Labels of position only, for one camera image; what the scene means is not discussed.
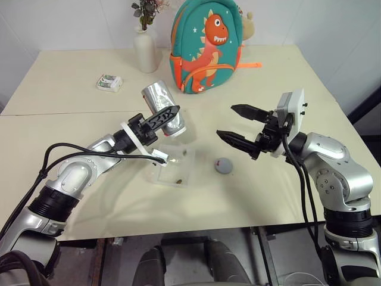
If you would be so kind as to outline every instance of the gray round object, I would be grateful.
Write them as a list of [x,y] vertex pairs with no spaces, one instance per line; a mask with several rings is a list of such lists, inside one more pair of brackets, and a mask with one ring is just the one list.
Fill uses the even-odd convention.
[[233,164],[228,158],[218,158],[214,162],[214,167],[221,174],[229,174],[233,170]]

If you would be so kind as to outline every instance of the dinosaur print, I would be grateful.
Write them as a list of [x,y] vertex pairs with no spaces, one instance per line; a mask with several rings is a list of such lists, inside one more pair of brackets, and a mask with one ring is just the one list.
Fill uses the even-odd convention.
[[[204,47],[200,48],[200,53],[197,53],[197,59],[192,58],[192,61],[182,60],[182,67],[187,72],[192,72],[195,69],[201,67],[207,67],[218,64],[218,59],[222,56],[222,52],[217,46],[226,43],[229,37],[229,31],[222,21],[221,16],[213,14],[213,11],[209,11],[208,18],[204,18],[205,28],[202,32],[205,36],[201,37],[201,42],[204,43]],[[201,85],[201,82],[207,78],[207,86],[213,86],[213,79],[216,76],[217,70],[202,70],[199,73],[193,75],[192,90],[196,93],[205,90],[205,86]]]

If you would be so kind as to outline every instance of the green backpack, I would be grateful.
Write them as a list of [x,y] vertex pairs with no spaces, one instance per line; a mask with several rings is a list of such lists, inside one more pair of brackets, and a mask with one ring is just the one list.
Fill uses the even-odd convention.
[[242,18],[234,0],[187,0],[174,19],[170,65],[187,94],[224,83],[241,57]]

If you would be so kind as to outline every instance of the white vase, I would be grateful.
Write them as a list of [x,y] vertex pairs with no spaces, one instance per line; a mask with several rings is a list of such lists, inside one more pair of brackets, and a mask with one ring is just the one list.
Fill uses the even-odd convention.
[[137,35],[133,40],[133,47],[135,49],[139,70],[144,73],[153,73],[157,69],[154,40],[147,31],[143,31],[141,27],[135,28],[135,31]]

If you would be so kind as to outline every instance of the transparent container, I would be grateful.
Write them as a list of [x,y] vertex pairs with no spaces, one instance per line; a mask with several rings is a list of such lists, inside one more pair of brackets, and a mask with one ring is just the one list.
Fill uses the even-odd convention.
[[195,161],[195,150],[186,145],[160,145],[159,150],[168,154],[169,157],[166,167],[155,167],[154,183],[178,188],[188,187]]

